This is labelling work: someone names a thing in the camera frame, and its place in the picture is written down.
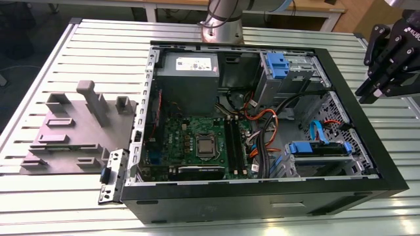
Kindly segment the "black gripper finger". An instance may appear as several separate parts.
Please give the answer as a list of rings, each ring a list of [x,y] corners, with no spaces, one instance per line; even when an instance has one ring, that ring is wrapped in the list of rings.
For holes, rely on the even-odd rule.
[[[377,24],[371,32],[371,39],[366,52],[365,65],[369,67],[369,77],[355,94],[361,103],[375,103],[382,89],[391,80],[389,68],[394,64],[393,56],[403,43],[401,33],[393,34],[387,25]]]
[[[387,97],[409,96],[420,92],[420,51],[407,48],[390,59],[382,92]]]

